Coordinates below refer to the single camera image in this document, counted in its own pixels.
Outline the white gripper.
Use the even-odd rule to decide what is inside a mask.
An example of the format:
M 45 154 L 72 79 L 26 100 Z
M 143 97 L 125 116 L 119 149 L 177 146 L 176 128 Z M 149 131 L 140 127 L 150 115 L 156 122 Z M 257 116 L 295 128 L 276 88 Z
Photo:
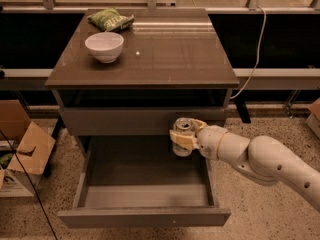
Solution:
M 179 132 L 170 130 L 171 141 L 187 150 L 199 148 L 202 156 L 207 159 L 217 160 L 219 143 L 228 130 L 216 125 L 207 126 L 206 122 L 198 119 L 194 119 L 193 124 L 194 131 L 198 133 L 197 138 L 192 131 Z

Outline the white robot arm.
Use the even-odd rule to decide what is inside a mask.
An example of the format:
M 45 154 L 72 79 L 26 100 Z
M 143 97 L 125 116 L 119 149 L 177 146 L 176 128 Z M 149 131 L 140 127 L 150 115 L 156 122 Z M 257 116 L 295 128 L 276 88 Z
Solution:
M 281 181 L 320 211 L 320 172 L 278 140 L 269 136 L 248 139 L 194 118 L 177 119 L 169 134 L 176 155 L 186 157 L 197 150 L 260 185 Z

